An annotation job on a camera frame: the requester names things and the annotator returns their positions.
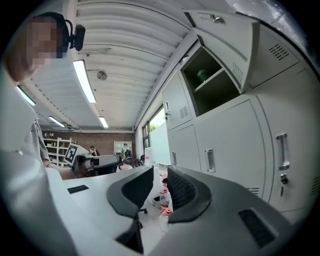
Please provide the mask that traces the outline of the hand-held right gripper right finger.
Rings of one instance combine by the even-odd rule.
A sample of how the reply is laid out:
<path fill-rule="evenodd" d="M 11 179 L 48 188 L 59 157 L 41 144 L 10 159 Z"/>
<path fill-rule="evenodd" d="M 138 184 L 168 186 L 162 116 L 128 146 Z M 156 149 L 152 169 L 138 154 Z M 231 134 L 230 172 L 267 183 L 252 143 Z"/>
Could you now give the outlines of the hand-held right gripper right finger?
<path fill-rule="evenodd" d="M 170 224 L 190 223 L 199 218 L 212 202 L 212 192 L 204 183 L 204 174 L 195 170 L 169 165 L 167 188 L 173 212 Z"/>

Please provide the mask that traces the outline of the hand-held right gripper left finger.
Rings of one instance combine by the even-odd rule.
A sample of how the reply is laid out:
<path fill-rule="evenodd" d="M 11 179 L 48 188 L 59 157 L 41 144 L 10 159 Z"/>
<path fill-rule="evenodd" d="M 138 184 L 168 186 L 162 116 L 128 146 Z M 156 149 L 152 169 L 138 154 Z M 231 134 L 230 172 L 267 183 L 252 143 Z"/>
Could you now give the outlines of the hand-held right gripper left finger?
<path fill-rule="evenodd" d="M 115 240 L 137 253 L 143 253 L 139 212 L 153 188 L 154 167 L 144 165 L 135 170 L 136 172 L 111 184 L 106 197 L 118 215 L 132 220 L 129 228 Z"/>

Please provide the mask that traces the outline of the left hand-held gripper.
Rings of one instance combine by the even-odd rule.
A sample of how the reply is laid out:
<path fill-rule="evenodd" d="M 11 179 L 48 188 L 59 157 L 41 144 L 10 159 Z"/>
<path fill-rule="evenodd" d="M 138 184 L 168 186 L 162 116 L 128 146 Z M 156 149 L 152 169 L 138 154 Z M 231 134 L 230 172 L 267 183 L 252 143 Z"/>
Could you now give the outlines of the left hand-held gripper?
<path fill-rule="evenodd" d="M 90 151 L 82 146 L 71 143 L 64 156 L 64 161 L 71 166 L 71 171 L 76 178 L 95 177 L 98 171 L 94 170 L 94 157 Z M 116 170 L 122 162 L 120 155 L 102 155 L 99 156 L 99 169 Z"/>

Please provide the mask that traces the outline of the grey metal locker cabinet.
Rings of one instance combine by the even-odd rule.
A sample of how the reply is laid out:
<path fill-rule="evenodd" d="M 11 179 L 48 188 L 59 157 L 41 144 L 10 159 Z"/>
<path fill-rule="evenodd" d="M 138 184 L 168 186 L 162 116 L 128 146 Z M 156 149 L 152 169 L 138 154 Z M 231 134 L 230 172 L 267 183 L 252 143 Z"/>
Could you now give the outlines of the grey metal locker cabinet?
<path fill-rule="evenodd" d="M 162 92 L 168 137 L 193 125 L 201 173 L 242 185 L 296 223 L 320 196 L 320 72 L 282 32 L 238 14 L 260 23 L 246 91 L 194 32 L 189 59 Z M 210 74 L 203 83 L 200 70 Z"/>

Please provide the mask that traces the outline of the person's left forearm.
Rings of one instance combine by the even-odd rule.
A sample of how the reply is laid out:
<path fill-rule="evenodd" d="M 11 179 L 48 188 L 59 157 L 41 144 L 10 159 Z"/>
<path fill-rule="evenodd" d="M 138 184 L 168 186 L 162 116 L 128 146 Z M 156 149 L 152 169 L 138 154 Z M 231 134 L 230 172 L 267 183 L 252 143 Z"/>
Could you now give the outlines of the person's left forearm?
<path fill-rule="evenodd" d="M 43 159 L 42 163 L 45 168 L 57 170 L 63 180 L 71 180 L 76 178 L 70 167 L 59 167 L 58 165 L 51 163 L 48 159 Z"/>

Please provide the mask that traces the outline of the clear jug with red cap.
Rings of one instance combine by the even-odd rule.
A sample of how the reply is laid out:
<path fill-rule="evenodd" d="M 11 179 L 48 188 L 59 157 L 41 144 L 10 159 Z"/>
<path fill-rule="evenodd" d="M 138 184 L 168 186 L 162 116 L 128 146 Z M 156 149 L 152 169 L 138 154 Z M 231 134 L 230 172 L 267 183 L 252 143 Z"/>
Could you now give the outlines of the clear jug with red cap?
<path fill-rule="evenodd" d="M 159 216 L 159 226 L 160 229 L 163 233 L 166 233 L 169 227 L 169 217 L 172 214 L 172 210 L 169 208 L 163 208 L 160 211 L 160 216 Z"/>
<path fill-rule="evenodd" d="M 163 192 L 159 194 L 160 205 L 163 209 L 172 209 L 172 199 L 167 188 L 163 189 Z"/>

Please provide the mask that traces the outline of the large clear water jug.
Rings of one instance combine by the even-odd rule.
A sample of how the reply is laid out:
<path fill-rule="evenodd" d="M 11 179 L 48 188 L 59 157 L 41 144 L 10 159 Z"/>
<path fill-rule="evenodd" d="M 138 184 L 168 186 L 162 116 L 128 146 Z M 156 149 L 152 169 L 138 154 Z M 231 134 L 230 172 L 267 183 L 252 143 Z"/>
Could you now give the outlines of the large clear water jug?
<path fill-rule="evenodd" d="M 144 165 L 154 166 L 157 164 L 157 156 L 152 147 L 147 147 L 144 149 Z"/>

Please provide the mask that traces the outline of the black-framed window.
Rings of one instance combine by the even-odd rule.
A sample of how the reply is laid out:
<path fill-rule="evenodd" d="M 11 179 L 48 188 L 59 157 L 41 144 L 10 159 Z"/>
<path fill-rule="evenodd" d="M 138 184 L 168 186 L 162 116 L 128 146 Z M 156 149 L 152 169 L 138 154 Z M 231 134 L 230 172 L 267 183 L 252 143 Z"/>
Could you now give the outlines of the black-framed window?
<path fill-rule="evenodd" d="M 142 142 L 145 148 L 152 147 L 156 154 L 158 166 L 171 164 L 168 132 L 164 107 L 161 106 L 142 127 Z"/>

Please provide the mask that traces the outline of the white shelving unit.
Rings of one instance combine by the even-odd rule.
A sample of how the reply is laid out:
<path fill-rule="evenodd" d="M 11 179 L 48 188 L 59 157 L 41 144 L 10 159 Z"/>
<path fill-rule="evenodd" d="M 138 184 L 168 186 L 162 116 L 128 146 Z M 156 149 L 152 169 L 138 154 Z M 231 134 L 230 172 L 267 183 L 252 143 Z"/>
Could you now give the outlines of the white shelving unit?
<path fill-rule="evenodd" d="M 71 138 L 44 138 L 44 144 L 48 151 L 49 159 L 53 164 L 62 168 L 70 167 L 70 164 L 65 161 L 65 156 L 71 142 Z"/>

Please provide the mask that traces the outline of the person's grey shirt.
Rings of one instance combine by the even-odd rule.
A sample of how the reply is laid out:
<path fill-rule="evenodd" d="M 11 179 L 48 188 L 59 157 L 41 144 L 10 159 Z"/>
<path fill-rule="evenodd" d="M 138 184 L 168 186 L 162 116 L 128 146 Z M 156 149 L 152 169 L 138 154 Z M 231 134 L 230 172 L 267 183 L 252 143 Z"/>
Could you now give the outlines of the person's grey shirt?
<path fill-rule="evenodd" d="M 0 64 L 0 160 L 8 153 L 21 153 L 51 164 L 33 107 L 22 97 L 4 64 Z"/>

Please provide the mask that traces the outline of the dark green jar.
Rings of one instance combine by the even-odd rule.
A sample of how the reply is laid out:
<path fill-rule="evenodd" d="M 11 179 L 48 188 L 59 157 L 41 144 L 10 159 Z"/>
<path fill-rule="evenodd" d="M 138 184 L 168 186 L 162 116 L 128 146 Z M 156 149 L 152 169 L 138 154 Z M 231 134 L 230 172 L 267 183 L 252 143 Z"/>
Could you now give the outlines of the dark green jar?
<path fill-rule="evenodd" d="M 206 69 L 201 69 L 197 73 L 197 78 L 201 83 L 205 82 L 210 77 L 210 74 L 207 72 Z"/>

